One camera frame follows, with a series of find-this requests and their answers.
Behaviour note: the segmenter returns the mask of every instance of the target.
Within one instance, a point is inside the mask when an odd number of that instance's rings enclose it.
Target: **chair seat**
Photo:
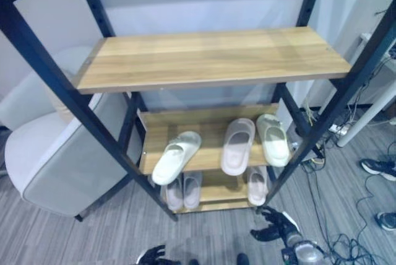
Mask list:
[[[6,168],[20,193],[31,169],[66,126],[55,112],[22,125],[9,136],[5,151]]]

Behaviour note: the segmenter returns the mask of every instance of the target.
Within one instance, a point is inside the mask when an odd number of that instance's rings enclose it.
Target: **white chair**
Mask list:
[[[73,48],[54,59],[75,74],[89,52]],[[123,95],[95,94],[89,107],[117,139],[127,110]],[[67,124],[59,117],[34,72],[0,103],[0,120],[13,131],[5,150],[9,177],[24,200],[43,209],[77,216],[126,175],[77,118]],[[127,154],[136,162],[141,150],[134,128]]]

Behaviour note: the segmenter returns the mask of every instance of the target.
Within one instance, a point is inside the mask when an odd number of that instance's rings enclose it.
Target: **shoe rack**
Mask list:
[[[173,220],[177,220],[145,175],[151,173],[168,139],[185,128],[201,134],[204,144],[184,171],[204,171],[200,211],[247,207],[242,178],[219,173],[223,133],[228,119],[254,116],[275,106],[219,108],[217,110],[147,112],[139,92],[155,89],[277,83],[272,103],[281,99],[288,108],[303,142],[278,177],[267,201],[279,192],[303,158],[333,124],[345,105],[376,68],[394,41],[393,0],[362,54],[351,67],[313,29],[307,27],[316,0],[303,0],[296,27],[250,31],[115,37],[100,0],[87,0],[104,39],[98,41],[78,75],[69,81],[14,5],[0,0],[0,30],[48,87],[64,102],[92,136]],[[328,79],[337,89],[318,122],[310,127],[287,89],[286,82]],[[112,136],[88,107],[84,94],[132,92],[119,136]],[[143,113],[147,132],[137,109]],[[136,125],[144,144],[141,164],[126,154]],[[258,141],[250,166],[265,164]]]
[[[193,210],[181,209],[177,213],[251,207],[246,175],[230,176],[221,170],[225,132],[234,119],[249,118],[256,121],[263,113],[274,114],[277,108],[277,104],[272,104],[142,113],[140,117],[147,132],[140,170],[144,175],[150,175],[169,140],[181,132],[195,131],[201,136],[202,145],[183,172],[203,172],[200,206]],[[268,163],[265,161],[260,137],[256,134],[248,166],[261,165]]]

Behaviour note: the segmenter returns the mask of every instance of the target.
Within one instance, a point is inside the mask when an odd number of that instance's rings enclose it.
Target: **power strip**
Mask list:
[[[333,133],[336,133],[336,134],[338,134],[338,135],[340,135],[340,136],[344,136],[347,132],[348,132],[348,130],[349,130],[349,125],[345,125],[344,127],[340,127],[340,126],[337,126],[336,124],[333,124],[330,128],[329,128],[329,131],[330,132],[333,132]]]

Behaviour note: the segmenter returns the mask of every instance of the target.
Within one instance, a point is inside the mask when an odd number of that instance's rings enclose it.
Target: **white wall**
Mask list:
[[[102,37],[85,0],[17,0],[15,6],[50,54]],[[0,32],[0,100],[31,67]]]
[[[309,25],[334,47],[346,60],[351,59],[359,44],[361,33],[372,33],[382,15],[375,12],[387,9],[392,0],[317,0]],[[392,77],[384,68],[365,91],[359,104],[375,101],[378,87],[385,85]],[[333,89],[328,80],[316,80],[309,91],[310,106],[321,106]]]
[[[0,101],[31,71],[31,67],[0,31]]]
[[[117,35],[293,27],[303,0],[102,0]],[[150,108],[270,102],[275,86],[144,92]]]
[[[294,26],[302,0],[102,0],[118,35],[236,30]],[[317,0],[310,26],[345,57],[360,32],[372,29],[374,10],[389,0]],[[101,36],[85,0],[18,0],[17,7],[33,31],[54,53],[68,46],[93,45]],[[0,35],[0,97],[26,74],[18,54],[8,51]],[[296,90],[299,98],[305,92]],[[327,91],[317,82],[311,105]],[[151,107],[187,107],[269,102],[273,85],[222,87],[204,90],[162,90],[145,93]]]
[[[117,35],[291,27],[302,0],[102,0]],[[97,40],[84,0],[18,0],[50,53]],[[145,93],[152,108],[269,102],[274,85]]]

